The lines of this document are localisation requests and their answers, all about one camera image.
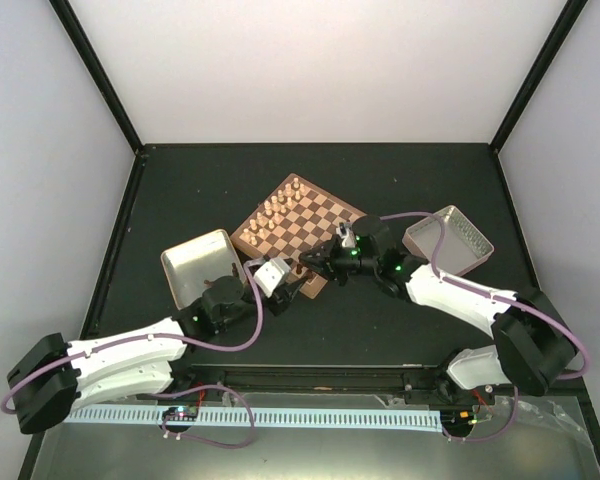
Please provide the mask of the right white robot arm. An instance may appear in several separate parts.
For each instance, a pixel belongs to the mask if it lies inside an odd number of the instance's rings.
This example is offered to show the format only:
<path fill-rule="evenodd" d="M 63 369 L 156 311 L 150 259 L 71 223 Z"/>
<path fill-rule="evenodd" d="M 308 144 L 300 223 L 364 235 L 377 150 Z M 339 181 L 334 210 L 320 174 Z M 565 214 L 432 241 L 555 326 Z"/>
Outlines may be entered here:
<path fill-rule="evenodd" d="M 447 403 L 486 385 L 509 384 L 542 396 L 567 378 L 567 366 L 583 350 L 543 292 L 524 296 L 449 274 L 400 248 L 377 216 L 340 224 L 299 261 L 339 284 L 354 274 L 369 275 L 385 294 L 444 312 L 491 338 L 489 346 L 453 355 L 437 374 L 436 394 Z"/>

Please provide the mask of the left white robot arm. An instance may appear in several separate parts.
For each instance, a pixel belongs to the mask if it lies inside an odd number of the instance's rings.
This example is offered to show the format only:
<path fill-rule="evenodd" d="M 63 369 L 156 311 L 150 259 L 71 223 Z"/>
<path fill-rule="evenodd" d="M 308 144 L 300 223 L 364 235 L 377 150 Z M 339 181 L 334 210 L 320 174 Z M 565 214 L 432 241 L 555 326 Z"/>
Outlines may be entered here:
<path fill-rule="evenodd" d="M 194 347 L 211 349 L 210 339 L 231 324 L 284 312 L 305 278 L 275 280 L 272 289 L 246 287 L 233 276 L 213 281 L 190 306 L 148 327 L 101 339 L 66 341 L 59 333 L 40 339 L 7 375 L 1 403 L 25 435 L 44 432 L 85 406 L 133 395 L 187 397 L 193 372 L 175 364 Z"/>

